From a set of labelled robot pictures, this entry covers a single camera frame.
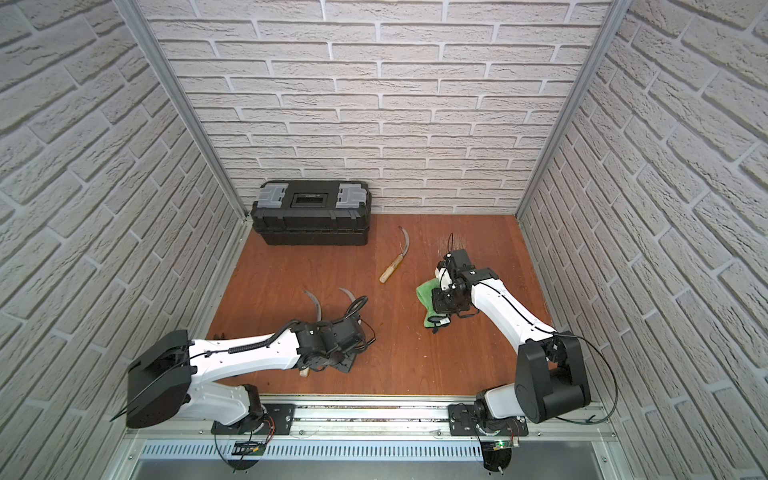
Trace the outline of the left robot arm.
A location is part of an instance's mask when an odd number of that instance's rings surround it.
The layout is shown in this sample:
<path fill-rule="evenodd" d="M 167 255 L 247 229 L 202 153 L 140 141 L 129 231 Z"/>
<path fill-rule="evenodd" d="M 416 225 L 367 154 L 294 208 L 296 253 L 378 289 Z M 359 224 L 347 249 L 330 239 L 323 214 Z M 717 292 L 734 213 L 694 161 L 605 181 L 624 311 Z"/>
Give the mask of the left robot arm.
<path fill-rule="evenodd" d="M 353 314 L 334 321 L 291 320 L 268 335 L 230 340 L 192 339 L 173 331 L 127 370 L 127 400 L 117 412 L 129 429 L 171 419 L 207 420 L 216 435 L 257 431 L 267 422 L 256 386 L 228 378 L 267 370 L 351 370 L 372 344 Z"/>

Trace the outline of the green rag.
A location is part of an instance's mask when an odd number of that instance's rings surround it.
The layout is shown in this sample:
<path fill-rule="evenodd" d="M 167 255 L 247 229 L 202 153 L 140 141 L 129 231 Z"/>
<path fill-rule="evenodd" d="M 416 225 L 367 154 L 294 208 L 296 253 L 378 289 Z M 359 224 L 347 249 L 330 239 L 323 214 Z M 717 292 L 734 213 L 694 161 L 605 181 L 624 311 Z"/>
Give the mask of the green rag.
<path fill-rule="evenodd" d="M 436 334 L 441 328 L 450 324 L 450 317 L 446 314 L 438 313 L 434 307 L 432 292 L 438 289 L 439 286 L 440 281 L 433 278 L 416 289 L 417 298 L 426 309 L 424 327 L 431 330 L 433 334 Z"/>

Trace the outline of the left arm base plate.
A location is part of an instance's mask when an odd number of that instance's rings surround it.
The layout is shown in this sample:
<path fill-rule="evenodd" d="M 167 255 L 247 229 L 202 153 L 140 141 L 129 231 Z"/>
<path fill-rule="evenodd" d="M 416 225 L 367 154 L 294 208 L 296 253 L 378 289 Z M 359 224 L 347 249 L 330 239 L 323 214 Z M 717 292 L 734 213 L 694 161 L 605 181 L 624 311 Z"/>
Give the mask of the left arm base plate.
<path fill-rule="evenodd" d="M 211 433 L 214 435 L 274 435 L 285 436 L 290 433 L 296 405 L 292 403 L 266 403 L 262 411 L 250 413 L 232 425 L 223 425 L 214 421 Z"/>

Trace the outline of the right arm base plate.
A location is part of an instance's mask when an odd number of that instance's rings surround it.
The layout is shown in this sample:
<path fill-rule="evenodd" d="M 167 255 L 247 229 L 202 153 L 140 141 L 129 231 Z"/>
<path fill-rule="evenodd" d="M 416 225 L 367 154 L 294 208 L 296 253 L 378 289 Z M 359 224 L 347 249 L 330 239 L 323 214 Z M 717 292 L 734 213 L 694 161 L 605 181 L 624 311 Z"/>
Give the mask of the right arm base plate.
<path fill-rule="evenodd" d="M 447 406 L 450 435 L 454 437 L 502 437 L 513 438 L 529 435 L 526 419 L 522 416 L 494 418 L 477 405 L 454 403 Z"/>

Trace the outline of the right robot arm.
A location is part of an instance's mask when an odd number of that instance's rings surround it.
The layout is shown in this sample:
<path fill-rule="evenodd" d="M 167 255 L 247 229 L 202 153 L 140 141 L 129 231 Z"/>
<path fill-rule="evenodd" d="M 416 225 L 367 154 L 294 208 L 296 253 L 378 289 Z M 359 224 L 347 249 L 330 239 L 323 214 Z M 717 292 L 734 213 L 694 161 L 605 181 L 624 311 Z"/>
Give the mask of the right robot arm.
<path fill-rule="evenodd" d="M 437 264 L 438 285 L 430 293 L 434 311 L 450 317 L 474 308 L 486 315 L 516 352 L 515 381 L 476 397 L 481 427 L 512 417 L 533 423 L 559 417 L 591 403 L 580 341 L 531 313 L 490 268 L 478 268 L 464 249 Z"/>

